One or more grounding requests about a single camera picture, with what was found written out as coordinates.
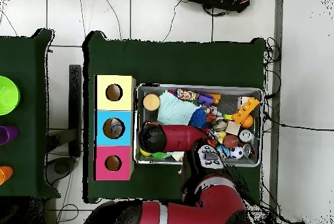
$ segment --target soccer ball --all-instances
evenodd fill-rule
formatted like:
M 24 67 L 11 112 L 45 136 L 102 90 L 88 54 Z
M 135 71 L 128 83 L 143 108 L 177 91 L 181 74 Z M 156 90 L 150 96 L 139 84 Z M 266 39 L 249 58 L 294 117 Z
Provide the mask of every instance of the soccer ball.
M 233 159 L 240 159 L 241 157 L 243 157 L 243 148 L 241 148 L 240 146 L 236 146 L 234 148 L 230 149 L 230 157 Z

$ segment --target blue box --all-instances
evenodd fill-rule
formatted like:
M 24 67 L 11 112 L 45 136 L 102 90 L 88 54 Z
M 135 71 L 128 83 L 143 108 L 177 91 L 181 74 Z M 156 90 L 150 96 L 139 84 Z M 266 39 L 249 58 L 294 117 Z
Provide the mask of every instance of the blue box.
M 130 146 L 132 145 L 132 111 L 97 111 L 97 146 Z M 103 133 L 106 120 L 117 118 L 124 123 L 124 133 L 119 138 L 108 138 Z

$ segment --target cup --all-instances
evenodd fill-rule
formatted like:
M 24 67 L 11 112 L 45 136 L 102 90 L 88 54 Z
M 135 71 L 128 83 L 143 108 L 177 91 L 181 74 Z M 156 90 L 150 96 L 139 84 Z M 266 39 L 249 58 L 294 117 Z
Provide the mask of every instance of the cup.
M 0 167 L 0 185 L 5 183 L 13 175 L 11 167 Z
M 19 130 L 15 126 L 0 126 L 0 146 L 15 140 L 19 134 Z

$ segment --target purple cup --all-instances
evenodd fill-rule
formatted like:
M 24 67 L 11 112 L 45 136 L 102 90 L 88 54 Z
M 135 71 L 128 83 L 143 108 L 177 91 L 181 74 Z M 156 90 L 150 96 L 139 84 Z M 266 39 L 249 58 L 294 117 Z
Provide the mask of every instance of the purple cup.
M 0 146 L 15 140 L 19 134 L 19 130 L 15 126 L 0 126 Z

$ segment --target orange toy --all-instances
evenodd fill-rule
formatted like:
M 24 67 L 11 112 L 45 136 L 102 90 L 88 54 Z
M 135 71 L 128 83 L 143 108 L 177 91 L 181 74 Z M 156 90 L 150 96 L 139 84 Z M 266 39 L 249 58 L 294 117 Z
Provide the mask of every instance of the orange toy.
M 239 109 L 236 114 L 232 115 L 232 119 L 236 123 L 241 123 L 243 120 L 247 119 L 247 116 L 252 112 L 260 102 L 254 97 L 249 97 L 247 103 L 242 106 L 242 109 Z
M 5 183 L 13 175 L 11 167 L 0 167 L 0 185 Z

